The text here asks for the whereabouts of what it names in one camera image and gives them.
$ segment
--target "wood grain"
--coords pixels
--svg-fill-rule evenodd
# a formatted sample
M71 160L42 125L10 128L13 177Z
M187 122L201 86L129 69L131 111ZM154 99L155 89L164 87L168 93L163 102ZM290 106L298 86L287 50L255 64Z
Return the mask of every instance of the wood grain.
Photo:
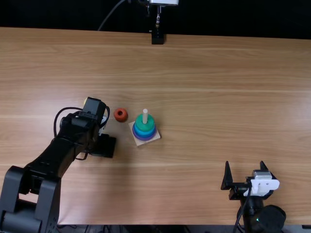
M311 41L0 28L0 184L52 139L59 109L87 96L133 121L143 108L162 139L137 148L111 118L114 159L75 161L62 180L61 224L233 224L221 191L260 160L280 180L265 204L286 224L311 221Z

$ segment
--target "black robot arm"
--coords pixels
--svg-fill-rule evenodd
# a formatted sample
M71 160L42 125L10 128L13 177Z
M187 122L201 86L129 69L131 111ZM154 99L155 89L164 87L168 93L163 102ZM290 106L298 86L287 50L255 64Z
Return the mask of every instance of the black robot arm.
M43 153L26 167L12 166L0 197L0 230L5 233L53 233L59 217L61 178L76 156L85 152L112 157L116 139L99 135L109 109L87 98L83 110L62 118L60 131ZM37 203L19 194L37 194Z
M279 181L263 161L260 163L260 169L254 170L251 177L246 177L246 182L234 183L229 162L226 161L221 190L230 190L229 199L241 202L233 233L239 229L238 223L242 215L245 233L281 233L286 219L285 212L278 206L263 205L263 201L269 198L278 186Z

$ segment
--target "orange ring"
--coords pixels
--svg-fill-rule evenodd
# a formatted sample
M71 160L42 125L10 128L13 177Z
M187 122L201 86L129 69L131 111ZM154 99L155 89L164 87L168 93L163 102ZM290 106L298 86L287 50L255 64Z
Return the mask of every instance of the orange ring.
M117 108L114 112L115 119L119 122L125 122L127 120L128 114L124 108Z

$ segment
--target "teal ring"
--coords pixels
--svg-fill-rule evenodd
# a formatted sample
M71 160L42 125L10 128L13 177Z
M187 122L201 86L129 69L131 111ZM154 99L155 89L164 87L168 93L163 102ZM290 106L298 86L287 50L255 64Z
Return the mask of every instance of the teal ring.
M133 131L135 131L135 134L141 138L148 138L148 137L153 136L156 133L156 127L154 126L154 128L149 132L143 132L137 129L136 125L134 124Z
M144 132L144 131L141 131L139 128L137 128L136 124L134 124L134 130L135 130L135 132L136 132L139 136L144 137L144 136L148 136L148 135L152 134L152 132L155 130L155 125L153 126L153 128L152 128L150 131Z

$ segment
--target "cable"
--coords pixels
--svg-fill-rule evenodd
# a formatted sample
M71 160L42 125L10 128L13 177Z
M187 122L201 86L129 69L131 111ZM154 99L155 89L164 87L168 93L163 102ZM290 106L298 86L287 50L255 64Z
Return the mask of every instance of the cable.
M87 225L87 226L86 226L86 230L84 231L84 233L86 233L86 232L87 232L88 226L89 226L89 225Z
M85 153L85 155L84 155L84 158L83 158L83 159L76 158L76 160L80 160L80 161L85 160L85 159L87 158L87 156L88 156L88 152L86 152L86 153Z
M112 8L112 10L109 12L109 14L106 16L106 18L103 20L102 24L99 26L99 28L97 29L98 31L100 31L103 27L103 25L106 23L106 21L108 20L108 18L112 15L112 13L115 11L115 9L117 9L118 6L121 5L121 3L123 3L125 0L121 0L119 1L114 8Z
M243 226L241 226L241 224L239 223L239 227L242 229L242 230L244 230L244 227Z
M188 233L191 233L191 231L187 225L185 225L185 229L187 230Z
M239 213L239 216L237 217L237 220L236 220L236 222L235 222L235 224L234 224L233 233L235 233L236 230L237 230L238 223L239 223L239 221L240 221L240 219L241 219L241 217L242 217L242 215L243 215L243 212L244 212L244 209L245 209L245 207L246 207L246 204L248 203L248 200L249 200L249 198L250 198L250 196L251 196L252 185L251 185L251 183L249 183L249 184L250 184L250 187L248 188L247 197L246 197L246 200L245 200L245 202L244 202L243 207L241 208L241 211L240 211L240 213Z
M76 108L76 107L67 107L67 108L61 109L61 110L56 114L55 119L54 119L54 125L53 125L54 137L57 136L57 132L56 132L56 123L57 123L57 119L58 119L59 115L60 115L63 111L69 110L69 109L74 109L74 110L82 111L82 108Z
M244 233L244 232L239 228L239 226L238 226L237 229L239 230L240 233Z
M58 229L62 229L64 227L71 227L71 228L74 228L76 229L77 228L77 225L57 225L57 228Z

